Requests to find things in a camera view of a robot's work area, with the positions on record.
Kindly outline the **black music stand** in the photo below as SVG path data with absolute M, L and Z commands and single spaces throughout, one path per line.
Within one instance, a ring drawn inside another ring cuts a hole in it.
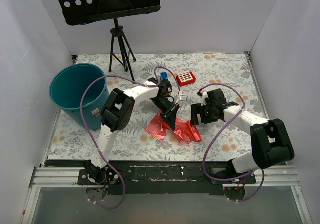
M 62 8 L 65 21 L 70 26 L 87 25 L 90 23 L 109 20 L 114 21 L 114 28 L 110 30 L 111 38 L 118 39 L 121 58 L 119 63 L 125 71 L 132 72 L 130 58 L 135 55 L 119 24 L 121 17 L 140 14 L 150 14 L 161 9 L 161 0 L 58 0 Z

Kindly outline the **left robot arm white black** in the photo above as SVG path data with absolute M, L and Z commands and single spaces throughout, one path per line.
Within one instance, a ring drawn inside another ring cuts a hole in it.
M 169 101 L 172 92 L 170 81 L 150 78 L 142 85 L 127 90 L 115 88 L 109 95 L 100 112 L 101 126 L 97 141 L 94 141 L 96 152 L 89 161 L 84 162 L 89 179 L 95 184 L 102 184 L 107 178 L 105 166 L 118 133 L 131 119 L 134 107 L 150 99 L 160 110 L 160 117 L 173 130 L 176 129 L 176 117 L 179 104 Z

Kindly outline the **teal plastic trash bin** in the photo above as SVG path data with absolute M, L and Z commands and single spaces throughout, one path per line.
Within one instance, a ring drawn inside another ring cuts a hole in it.
M 75 64 L 60 71 L 52 80 L 49 96 L 52 102 L 82 127 L 85 126 L 80 101 L 88 86 L 96 79 L 105 76 L 104 71 L 89 63 Z M 109 96 L 107 80 L 95 83 L 87 92 L 83 101 L 83 115 L 90 130 L 101 126 L 101 117 L 95 114 L 101 111 Z

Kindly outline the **red window toy brick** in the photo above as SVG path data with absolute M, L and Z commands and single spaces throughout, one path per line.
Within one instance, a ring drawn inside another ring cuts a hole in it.
M 190 85 L 196 82 L 196 77 L 191 71 L 177 75 L 176 79 L 180 87 Z

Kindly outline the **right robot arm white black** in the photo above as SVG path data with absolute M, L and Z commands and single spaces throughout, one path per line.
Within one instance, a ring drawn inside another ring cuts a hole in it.
M 236 125 L 250 135 L 251 152 L 227 161 L 224 172 L 211 176 L 202 162 L 204 174 L 215 181 L 237 183 L 256 169 L 266 169 L 294 159 L 295 151 L 281 119 L 269 120 L 245 110 L 236 102 L 228 102 L 221 89 L 199 90 L 201 103 L 191 105 L 192 125 L 218 120 L 225 126 Z

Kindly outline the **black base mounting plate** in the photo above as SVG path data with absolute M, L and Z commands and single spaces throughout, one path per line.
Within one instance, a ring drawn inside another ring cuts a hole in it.
M 112 168 L 98 168 L 83 162 L 79 185 L 104 188 L 109 195 L 207 193 L 223 195 L 224 184 L 240 192 L 244 184 L 256 183 L 253 174 L 241 181 L 227 180 L 226 162 L 201 161 L 111 161 Z

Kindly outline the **colourful toy brick car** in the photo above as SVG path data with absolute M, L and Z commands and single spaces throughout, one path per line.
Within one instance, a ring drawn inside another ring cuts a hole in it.
M 167 82 L 169 80 L 167 72 L 161 72 L 159 77 L 160 77 L 161 82 Z

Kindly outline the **red plastic trash bag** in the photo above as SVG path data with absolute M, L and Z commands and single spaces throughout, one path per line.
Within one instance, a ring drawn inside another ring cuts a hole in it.
M 173 133 L 173 136 L 179 142 L 200 142 L 202 137 L 196 126 L 191 125 L 190 121 L 185 122 L 176 118 L 175 129 L 173 130 L 161 117 L 160 111 L 145 127 L 145 131 L 159 141 L 163 141 L 167 136 L 167 130 Z

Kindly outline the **aluminium frame rail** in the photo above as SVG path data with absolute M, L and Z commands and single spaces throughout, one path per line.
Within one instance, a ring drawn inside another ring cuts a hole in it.
M 96 188 L 97 184 L 89 181 L 86 174 L 81 174 L 81 167 L 36 167 L 30 181 L 26 213 L 22 218 L 22 224 L 30 224 L 35 212 L 36 203 L 41 187 L 85 187 Z M 303 193 L 301 181 L 298 177 L 295 166 L 280 165 L 265 169 L 263 186 L 289 186 L 304 224 L 311 224 L 312 218 L 308 211 Z

